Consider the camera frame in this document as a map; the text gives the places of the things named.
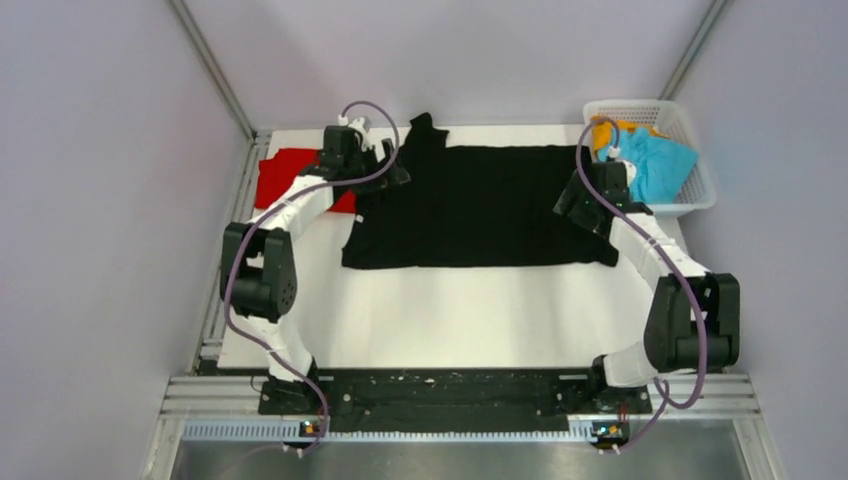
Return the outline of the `black t shirt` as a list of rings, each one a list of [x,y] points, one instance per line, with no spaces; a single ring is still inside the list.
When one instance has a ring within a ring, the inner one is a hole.
[[[356,195],[342,266],[617,265],[614,247],[554,211],[588,148],[450,146],[449,135],[428,113],[411,120],[398,154],[411,179]]]

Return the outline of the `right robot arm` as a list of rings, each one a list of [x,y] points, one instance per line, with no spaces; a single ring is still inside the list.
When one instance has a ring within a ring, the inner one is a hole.
[[[640,336],[597,358],[601,375],[586,385],[589,404],[612,412],[626,387],[654,383],[663,401],[692,407],[710,370],[737,362],[741,287],[692,259],[644,203],[631,198],[622,162],[578,162],[554,211],[613,247],[652,292]]]

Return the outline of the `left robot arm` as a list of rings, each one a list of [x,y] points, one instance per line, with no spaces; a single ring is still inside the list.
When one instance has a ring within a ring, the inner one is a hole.
[[[297,413],[319,404],[320,386],[310,372],[314,357],[288,315],[298,294],[295,243],[347,192],[361,195],[402,185],[397,131],[374,146],[367,128],[329,126],[314,159],[262,214],[229,224],[223,235],[220,296],[227,326],[258,347],[283,401]]]

